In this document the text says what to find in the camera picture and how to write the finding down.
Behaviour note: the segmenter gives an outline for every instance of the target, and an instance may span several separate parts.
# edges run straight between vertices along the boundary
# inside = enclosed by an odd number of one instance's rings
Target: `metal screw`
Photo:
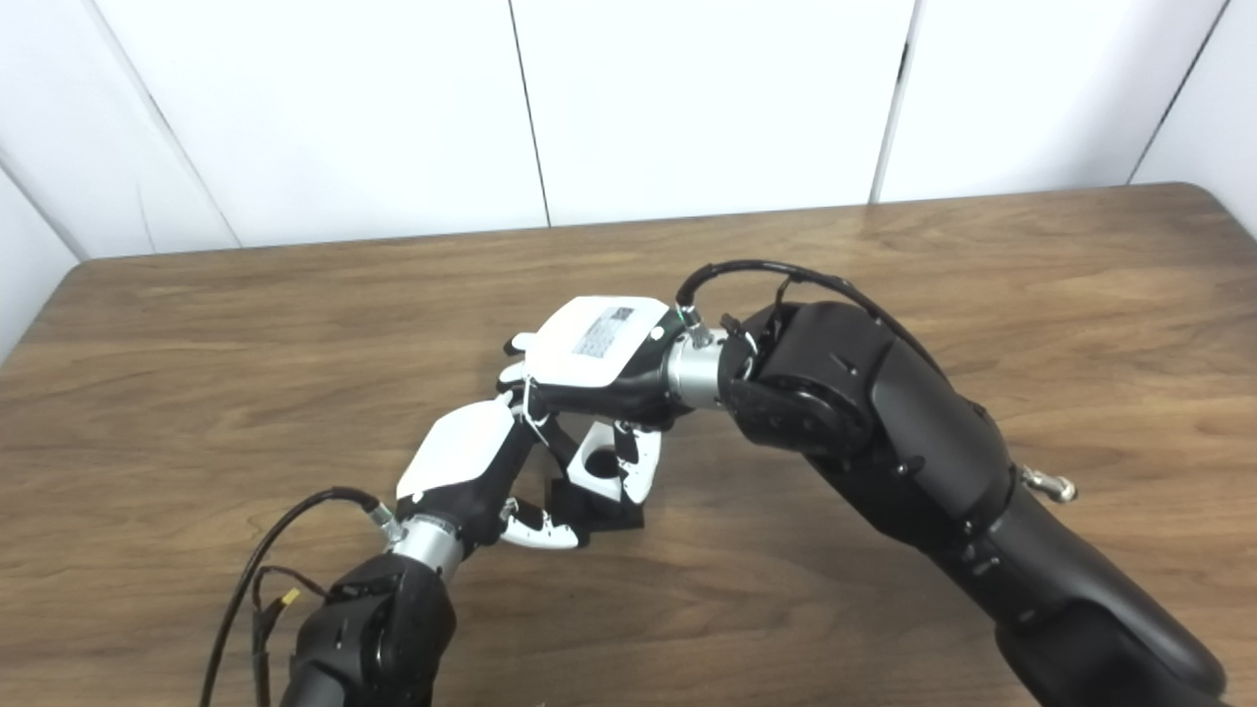
[[[1079,497],[1079,488],[1065,477],[1045,474],[1023,464],[1018,464],[1017,470],[1021,472],[1021,479],[1026,488],[1037,491],[1056,503],[1068,503]]]

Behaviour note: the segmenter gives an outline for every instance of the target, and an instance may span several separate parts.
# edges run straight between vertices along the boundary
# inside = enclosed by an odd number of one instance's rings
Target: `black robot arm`
[[[996,623],[1042,704],[1222,704],[1217,658],[1031,497],[1035,472],[915,341],[836,302],[725,323],[720,398],[745,437],[802,453],[874,527],[938,565]]]

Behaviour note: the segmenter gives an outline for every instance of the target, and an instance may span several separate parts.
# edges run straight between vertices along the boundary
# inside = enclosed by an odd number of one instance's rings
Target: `wooden table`
[[[80,265],[0,370],[0,702],[191,704],[289,504],[390,494],[439,415],[491,394],[502,342],[568,298],[670,299],[740,257],[896,313],[1019,460],[1079,483],[1053,512],[1257,703],[1257,244],[1183,185]],[[700,303],[745,315],[776,284],[723,278]],[[478,552],[439,704],[1031,703],[933,566],[728,419],[666,438],[647,516],[577,552]],[[274,559],[331,581],[378,546],[329,508]],[[220,704],[251,704],[244,633]]]

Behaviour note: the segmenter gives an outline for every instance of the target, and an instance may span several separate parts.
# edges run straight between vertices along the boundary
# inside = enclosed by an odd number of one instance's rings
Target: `white wall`
[[[0,172],[0,362],[75,264],[78,259]]]
[[[0,162],[84,255],[235,247],[132,78],[89,6],[0,1]]]
[[[1126,184],[1223,0],[923,0],[881,201]]]
[[[502,0],[97,0],[245,245],[544,226]]]
[[[1136,182],[1189,181],[1257,235],[1257,0],[1231,0]]]
[[[554,225],[869,200],[911,0],[515,0]]]

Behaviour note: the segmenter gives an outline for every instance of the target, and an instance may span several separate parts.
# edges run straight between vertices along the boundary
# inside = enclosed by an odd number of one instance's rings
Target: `qr code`
[[[591,359],[605,357],[611,345],[616,341],[616,333],[620,332],[620,327],[628,321],[632,313],[632,307],[608,307],[590,325],[585,336],[576,342],[572,353]]]

